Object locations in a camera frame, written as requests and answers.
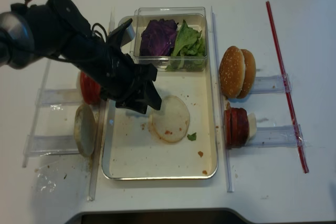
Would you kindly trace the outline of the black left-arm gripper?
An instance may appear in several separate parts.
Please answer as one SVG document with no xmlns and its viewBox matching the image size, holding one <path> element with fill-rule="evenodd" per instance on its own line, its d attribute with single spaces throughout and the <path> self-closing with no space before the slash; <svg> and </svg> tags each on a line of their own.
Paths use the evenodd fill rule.
<svg viewBox="0 0 336 224">
<path fill-rule="evenodd" d="M 93 60 L 88 75 L 115 100 L 115 107 L 146 114 L 148 106 L 161 109 L 162 99 L 155 89 L 158 70 L 153 64 L 135 63 L 129 54 L 113 45 L 86 43 L 88 58 Z"/>
</svg>

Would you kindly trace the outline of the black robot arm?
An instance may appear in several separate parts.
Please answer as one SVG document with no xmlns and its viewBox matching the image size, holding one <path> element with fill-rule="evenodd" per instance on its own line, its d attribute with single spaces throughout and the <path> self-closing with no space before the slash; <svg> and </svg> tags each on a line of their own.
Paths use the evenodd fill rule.
<svg viewBox="0 0 336 224">
<path fill-rule="evenodd" d="M 23 69 L 48 58 L 71 63 L 100 85 L 100 98 L 117 108 L 145 114 L 159 110 L 161 97 L 154 86 L 157 68 L 137 64 L 121 50 L 128 19 L 112 33 L 98 33 L 71 0 L 32 0 L 12 4 L 1 13 L 1 65 Z"/>
</svg>

